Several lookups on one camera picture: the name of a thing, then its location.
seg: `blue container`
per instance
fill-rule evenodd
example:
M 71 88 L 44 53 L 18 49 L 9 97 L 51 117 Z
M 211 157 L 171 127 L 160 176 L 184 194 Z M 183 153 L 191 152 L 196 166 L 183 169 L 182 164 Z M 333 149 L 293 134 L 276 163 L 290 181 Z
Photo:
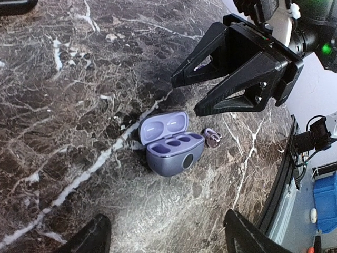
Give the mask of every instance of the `blue container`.
M 337 172 L 316 181 L 314 198 L 318 229 L 329 233 L 337 227 Z

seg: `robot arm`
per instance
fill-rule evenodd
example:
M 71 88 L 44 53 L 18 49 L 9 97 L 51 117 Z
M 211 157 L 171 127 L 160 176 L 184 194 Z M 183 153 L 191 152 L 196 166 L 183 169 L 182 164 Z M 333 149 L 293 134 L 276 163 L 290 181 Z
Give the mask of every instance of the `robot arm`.
M 293 1 L 234 0 L 250 22 L 231 14 L 211 25 L 171 76 L 173 88 L 224 77 L 195 106 L 197 116 L 260 112 L 270 98 L 282 105 L 302 59 L 313 52 L 326 70 L 337 73 L 337 0 L 315 6 Z

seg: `dark marble surface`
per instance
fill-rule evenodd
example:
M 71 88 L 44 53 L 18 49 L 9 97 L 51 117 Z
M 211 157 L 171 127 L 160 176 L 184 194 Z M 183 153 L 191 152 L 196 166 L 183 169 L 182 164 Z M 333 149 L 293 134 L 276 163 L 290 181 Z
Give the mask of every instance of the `dark marble surface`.
M 227 13 L 220 0 L 42 0 L 0 19 L 0 251 L 50 252 L 103 213 L 111 252 L 226 252 L 224 215 L 256 220 L 291 122 L 273 101 L 196 118 L 216 81 L 171 92 L 171 73 Z M 136 129 L 173 110 L 224 138 L 163 178 Z

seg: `white marble vein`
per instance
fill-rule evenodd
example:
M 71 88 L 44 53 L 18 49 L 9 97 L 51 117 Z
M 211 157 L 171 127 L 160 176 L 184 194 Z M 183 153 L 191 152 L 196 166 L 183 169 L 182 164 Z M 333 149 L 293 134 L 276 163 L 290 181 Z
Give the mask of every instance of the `white marble vein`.
M 39 182 L 40 177 L 38 175 L 38 171 L 36 171 L 35 173 L 31 174 L 29 177 L 24 179 L 26 182 L 29 182 L 29 184 L 35 183 L 35 182 Z
M 25 228 L 19 229 L 15 231 L 13 234 L 5 236 L 5 238 L 2 241 L 0 241 L 0 249 L 4 248 L 6 245 L 9 245 L 15 242 L 19 237 L 25 235 L 27 232 L 31 231 L 34 227 L 36 227 L 39 223 L 41 223 L 45 215 L 50 213 L 53 207 L 60 206 L 65 201 L 66 197 L 75 188 L 77 188 L 80 185 L 80 183 L 88 180 L 93 173 L 95 173 L 100 167 L 102 167 L 102 165 L 107 161 L 107 159 L 111 157 L 112 152 L 116 152 L 118 150 L 128 148 L 129 146 L 125 145 L 125 142 L 130 137 L 130 134 L 139 127 L 140 122 L 144 118 L 146 118 L 150 113 L 152 113 L 156 108 L 158 108 L 159 103 L 167 100 L 170 94 L 171 94 L 171 91 L 165 97 L 161 98 L 160 100 L 156 100 L 152 107 L 150 107 L 147 111 L 142 113 L 138 121 L 134 123 L 133 125 L 131 125 L 122 134 L 122 136 L 116 140 L 116 143 L 114 145 L 112 145 L 107 150 L 101 152 L 101 155 L 97 158 L 96 162 L 88 170 L 84 171 L 79 177 L 75 178 L 73 182 L 71 182 L 67 187 L 65 187 L 63 191 L 58 195 L 58 197 L 51 203 L 49 208 L 45 208 L 42 210 L 42 212 L 39 213 L 37 219 L 29 223 L 28 226 L 26 226 Z
M 62 43 L 56 38 L 53 40 L 53 48 L 54 48 L 54 60 L 56 64 L 56 70 L 60 71 L 60 69 L 63 67 L 63 64 L 60 59 L 60 46 Z
M 88 2 L 86 0 L 83 0 L 83 2 L 84 2 L 85 7 L 86 7 L 86 13 L 85 13 L 85 15 L 75 14 L 75 17 L 78 18 L 78 19 L 87 21 L 88 24 L 91 26 L 91 28 L 93 29 L 94 32 L 96 32 L 96 31 L 100 32 L 101 31 L 100 27 L 90 17 L 91 10 L 90 10 L 90 6 L 88 5 Z
M 239 200 L 239 197 L 240 197 L 240 192 L 241 192 L 241 189 L 242 189 L 242 186 L 243 186 L 243 182 L 245 180 L 245 177 L 246 177 L 246 172 L 247 172 L 247 167 L 248 167 L 248 161 L 249 159 L 252 157 L 253 153 L 255 152 L 256 153 L 256 148 L 255 148 L 255 141 L 256 141 L 256 136 L 257 134 L 259 133 L 260 129 L 261 129 L 261 126 L 264 122 L 264 119 L 261 121 L 261 123 L 259 124 L 259 127 L 257 128 L 257 131 L 255 133 L 253 133 L 252 130 L 250 130 L 246 125 L 244 125 L 244 127 L 251 133 L 252 135 L 252 147 L 247 155 L 247 158 L 245 159 L 244 163 L 240 165 L 241 167 L 241 179 L 240 179 L 240 184 L 239 186 L 237 187 L 237 194 L 236 194 L 236 197 L 235 197 L 235 200 L 234 200 L 234 203 L 233 203 L 233 206 L 232 206 L 232 209 L 234 209 L 234 207 L 236 206 L 238 200 Z
M 66 243 L 67 243 L 67 241 L 64 240 L 64 239 L 62 238 L 61 235 L 59 235 L 59 234 L 57 234 L 57 233 L 54 233 L 54 232 L 47 232 L 47 233 L 42 233 L 42 232 L 40 232 L 40 235 L 43 235 L 43 236 L 47 236 L 47 237 L 49 237 L 49 238 L 52 238 L 52 239 L 54 239 L 55 241 L 58 241 L 58 242 L 60 242 L 60 243 L 62 243 L 62 244 L 66 244 Z
M 228 132 L 230 133 L 230 135 L 232 136 L 232 138 L 236 142 L 237 148 L 238 148 L 238 150 L 240 152 L 240 155 L 243 156 L 243 149 L 242 149 L 242 147 L 240 145 L 239 137 L 234 135 L 234 133 L 231 131 L 230 127 L 227 125 L 227 123 L 226 123 L 226 121 L 225 121 L 224 118 L 222 119 L 222 121 L 225 123 Z
M 173 31 L 171 29 L 168 29 L 167 27 L 164 27 L 164 26 L 158 25 L 158 24 L 154 24 L 154 23 L 151 23 L 151 22 L 146 21 L 146 20 L 141 20 L 141 19 L 128 20 L 128 19 L 125 19 L 125 18 L 121 18 L 121 20 L 127 21 L 127 22 L 142 23 L 142 24 L 150 25 L 150 26 L 153 26 L 155 28 L 159 28 L 159 29 L 165 30 L 165 31 L 167 31 L 169 33 L 172 33 L 173 35 L 178 35 L 180 37 L 190 38 L 192 40 L 196 40 L 196 39 L 202 37 L 202 32 L 200 32 L 201 33 L 200 35 L 193 35 L 193 36 L 187 35 L 187 34 L 181 34 L 181 33 L 178 33 L 176 31 Z

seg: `earbud case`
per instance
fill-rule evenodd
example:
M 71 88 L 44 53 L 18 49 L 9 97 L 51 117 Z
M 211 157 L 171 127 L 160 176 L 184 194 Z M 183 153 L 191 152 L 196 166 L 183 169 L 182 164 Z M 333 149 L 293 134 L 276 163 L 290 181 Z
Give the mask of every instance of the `earbud case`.
M 194 165 L 204 150 L 205 138 L 187 132 L 189 116 L 184 111 L 162 113 L 145 118 L 138 132 L 146 146 L 150 168 L 164 177 L 171 177 Z

